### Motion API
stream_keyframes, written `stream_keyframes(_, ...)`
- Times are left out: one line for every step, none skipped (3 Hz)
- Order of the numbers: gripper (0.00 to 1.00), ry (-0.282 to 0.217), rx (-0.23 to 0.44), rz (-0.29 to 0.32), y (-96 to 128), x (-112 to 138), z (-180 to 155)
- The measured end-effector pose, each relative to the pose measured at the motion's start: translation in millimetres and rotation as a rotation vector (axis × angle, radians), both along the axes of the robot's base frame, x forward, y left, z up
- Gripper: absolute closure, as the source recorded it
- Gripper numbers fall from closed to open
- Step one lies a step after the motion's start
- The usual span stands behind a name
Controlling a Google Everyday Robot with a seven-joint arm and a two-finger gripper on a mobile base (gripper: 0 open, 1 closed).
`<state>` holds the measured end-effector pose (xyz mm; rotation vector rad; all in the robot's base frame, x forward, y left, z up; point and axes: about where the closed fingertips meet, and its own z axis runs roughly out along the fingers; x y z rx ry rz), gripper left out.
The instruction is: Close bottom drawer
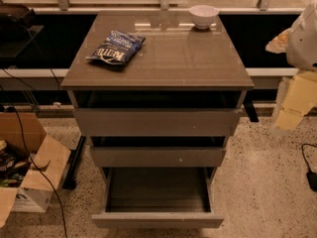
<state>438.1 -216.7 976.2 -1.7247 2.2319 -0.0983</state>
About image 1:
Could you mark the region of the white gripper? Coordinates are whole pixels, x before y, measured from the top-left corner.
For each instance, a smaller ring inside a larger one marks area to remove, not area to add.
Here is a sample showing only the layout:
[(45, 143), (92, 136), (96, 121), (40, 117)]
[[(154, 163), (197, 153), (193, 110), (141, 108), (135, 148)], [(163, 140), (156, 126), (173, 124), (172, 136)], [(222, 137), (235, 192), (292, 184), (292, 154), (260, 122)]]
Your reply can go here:
[(265, 50), (286, 52), (287, 62), (297, 68), (317, 70), (317, 0), (313, 0), (293, 22), (290, 29), (274, 37)]

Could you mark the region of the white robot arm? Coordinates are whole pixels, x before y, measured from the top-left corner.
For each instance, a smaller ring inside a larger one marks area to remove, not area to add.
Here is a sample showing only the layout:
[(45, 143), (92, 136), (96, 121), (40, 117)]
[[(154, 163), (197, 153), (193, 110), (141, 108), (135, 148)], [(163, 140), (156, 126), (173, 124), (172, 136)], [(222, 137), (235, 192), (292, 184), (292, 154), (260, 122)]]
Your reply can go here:
[(284, 77), (279, 84), (272, 113), (272, 132), (285, 135), (294, 131), (317, 104), (317, 0), (265, 49), (285, 53), (287, 62), (298, 69), (293, 78)]

